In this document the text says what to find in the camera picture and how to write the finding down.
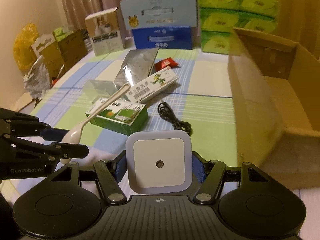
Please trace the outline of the red candy wrapper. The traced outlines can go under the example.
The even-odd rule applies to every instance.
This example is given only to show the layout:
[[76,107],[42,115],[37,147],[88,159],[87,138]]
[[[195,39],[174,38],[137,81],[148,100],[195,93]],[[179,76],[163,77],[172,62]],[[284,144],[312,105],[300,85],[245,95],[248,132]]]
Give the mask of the red candy wrapper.
[[174,61],[171,57],[163,59],[163,60],[154,64],[155,70],[157,72],[160,70],[163,70],[166,67],[176,68],[178,66],[179,66],[179,64],[176,61]]

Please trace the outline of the white dinosaur medicine box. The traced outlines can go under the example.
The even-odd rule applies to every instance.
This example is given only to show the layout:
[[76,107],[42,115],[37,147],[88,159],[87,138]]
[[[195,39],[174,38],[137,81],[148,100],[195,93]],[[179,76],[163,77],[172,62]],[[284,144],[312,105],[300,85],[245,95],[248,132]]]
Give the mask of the white dinosaur medicine box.
[[177,80],[175,72],[166,67],[135,84],[125,95],[130,102],[146,103],[175,84]]

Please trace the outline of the dark blue milk carton box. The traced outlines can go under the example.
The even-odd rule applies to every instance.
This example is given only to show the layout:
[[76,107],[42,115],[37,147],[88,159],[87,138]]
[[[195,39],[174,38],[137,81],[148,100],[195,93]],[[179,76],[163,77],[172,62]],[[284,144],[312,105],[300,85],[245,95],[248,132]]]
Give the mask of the dark blue milk carton box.
[[164,48],[191,50],[193,48],[191,27],[140,28],[133,29],[132,34],[137,49]]

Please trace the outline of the light blue milk carton box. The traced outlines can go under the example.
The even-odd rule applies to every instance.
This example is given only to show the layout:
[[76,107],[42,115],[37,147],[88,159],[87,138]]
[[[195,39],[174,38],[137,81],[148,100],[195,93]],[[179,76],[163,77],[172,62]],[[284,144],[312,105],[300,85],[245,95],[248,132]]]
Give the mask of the light blue milk carton box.
[[122,0],[120,9],[128,30],[198,23],[196,0]]

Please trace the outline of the white plastic spoon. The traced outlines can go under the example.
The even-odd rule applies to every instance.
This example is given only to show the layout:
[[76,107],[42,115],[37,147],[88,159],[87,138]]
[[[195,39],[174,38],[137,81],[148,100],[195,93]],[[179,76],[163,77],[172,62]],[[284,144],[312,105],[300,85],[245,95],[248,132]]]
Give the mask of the white plastic spoon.
[[112,94],[102,105],[100,105],[91,115],[85,120],[75,125],[67,134],[63,137],[62,142],[67,144],[79,144],[82,136],[83,129],[87,123],[89,123],[99,113],[104,111],[109,105],[118,100],[122,95],[127,93],[131,88],[130,83],[123,84],[114,94]]

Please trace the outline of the crumpled silver bag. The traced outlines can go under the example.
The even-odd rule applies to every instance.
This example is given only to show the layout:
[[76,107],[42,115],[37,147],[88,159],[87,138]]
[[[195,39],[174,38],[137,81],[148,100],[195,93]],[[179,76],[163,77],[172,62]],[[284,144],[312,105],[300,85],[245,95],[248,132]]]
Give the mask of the crumpled silver bag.
[[24,87],[33,99],[41,99],[51,88],[48,69],[44,64],[44,56],[40,56],[23,77]]

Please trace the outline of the green oral spray box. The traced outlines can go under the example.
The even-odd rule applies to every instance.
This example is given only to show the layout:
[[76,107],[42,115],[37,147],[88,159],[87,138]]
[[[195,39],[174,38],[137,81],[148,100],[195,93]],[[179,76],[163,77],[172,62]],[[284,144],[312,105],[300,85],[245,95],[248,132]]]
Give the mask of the green oral spray box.
[[90,123],[120,134],[131,135],[142,130],[148,117],[146,105],[118,99],[91,119]]

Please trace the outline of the clear plastic floss box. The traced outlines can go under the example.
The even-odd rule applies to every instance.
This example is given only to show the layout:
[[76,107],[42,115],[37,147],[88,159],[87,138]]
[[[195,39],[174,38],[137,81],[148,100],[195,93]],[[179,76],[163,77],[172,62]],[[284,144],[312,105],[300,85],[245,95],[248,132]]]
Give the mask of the clear plastic floss box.
[[117,91],[117,87],[112,81],[88,80],[82,90],[93,104],[100,98],[112,96]]

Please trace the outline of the green tissue pack bundle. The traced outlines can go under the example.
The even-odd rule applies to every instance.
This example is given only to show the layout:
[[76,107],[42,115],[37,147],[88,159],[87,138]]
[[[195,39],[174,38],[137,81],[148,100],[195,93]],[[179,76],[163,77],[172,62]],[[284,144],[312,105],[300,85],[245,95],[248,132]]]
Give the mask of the green tissue pack bundle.
[[197,0],[201,50],[228,54],[233,28],[273,33],[277,28],[278,0]]

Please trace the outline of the brown cardboard boxes stack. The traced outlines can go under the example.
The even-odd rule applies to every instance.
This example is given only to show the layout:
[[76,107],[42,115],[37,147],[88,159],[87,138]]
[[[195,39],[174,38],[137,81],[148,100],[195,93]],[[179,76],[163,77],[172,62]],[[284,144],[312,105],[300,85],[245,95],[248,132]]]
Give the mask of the brown cardboard boxes stack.
[[87,55],[87,48],[80,30],[64,34],[61,38],[44,34],[31,45],[37,57],[44,57],[49,76],[56,80]]

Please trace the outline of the brown cardboard box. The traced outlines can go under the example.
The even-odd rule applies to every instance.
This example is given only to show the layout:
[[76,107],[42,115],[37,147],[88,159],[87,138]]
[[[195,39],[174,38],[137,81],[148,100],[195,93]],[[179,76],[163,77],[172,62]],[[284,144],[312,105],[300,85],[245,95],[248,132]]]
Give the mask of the brown cardboard box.
[[319,61],[300,43],[235,28],[228,57],[238,163],[319,187]]

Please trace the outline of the silver foil pouch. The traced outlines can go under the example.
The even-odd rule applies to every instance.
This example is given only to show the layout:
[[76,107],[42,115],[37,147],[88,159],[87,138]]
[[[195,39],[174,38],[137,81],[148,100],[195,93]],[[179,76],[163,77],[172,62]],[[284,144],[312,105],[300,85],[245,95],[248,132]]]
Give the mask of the silver foil pouch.
[[117,88],[129,83],[131,86],[147,78],[153,68],[158,48],[136,49],[127,53],[114,80]]

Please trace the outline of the yellow plastic bag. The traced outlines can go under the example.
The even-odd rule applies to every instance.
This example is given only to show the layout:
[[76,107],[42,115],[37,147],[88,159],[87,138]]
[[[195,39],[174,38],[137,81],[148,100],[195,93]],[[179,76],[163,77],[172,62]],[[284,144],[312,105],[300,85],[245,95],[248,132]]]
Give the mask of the yellow plastic bag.
[[39,37],[36,24],[28,23],[16,36],[13,46],[13,56],[20,72],[25,75],[37,59],[32,45]]

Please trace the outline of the white square night light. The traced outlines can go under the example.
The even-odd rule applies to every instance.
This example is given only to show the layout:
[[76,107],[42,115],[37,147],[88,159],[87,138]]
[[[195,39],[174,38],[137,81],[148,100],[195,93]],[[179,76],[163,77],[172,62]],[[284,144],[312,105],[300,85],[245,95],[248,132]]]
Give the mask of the white square night light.
[[186,190],[193,180],[191,138],[182,130],[136,132],[126,141],[129,185],[139,194]]

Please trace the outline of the white humidifier product box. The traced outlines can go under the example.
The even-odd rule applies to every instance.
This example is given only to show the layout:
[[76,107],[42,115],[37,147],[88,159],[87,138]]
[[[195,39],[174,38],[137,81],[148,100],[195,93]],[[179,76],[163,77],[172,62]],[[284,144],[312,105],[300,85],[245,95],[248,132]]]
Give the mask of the white humidifier product box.
[[125,27],[118,7],[88,15],[85,25],[96,56],[124,50]]

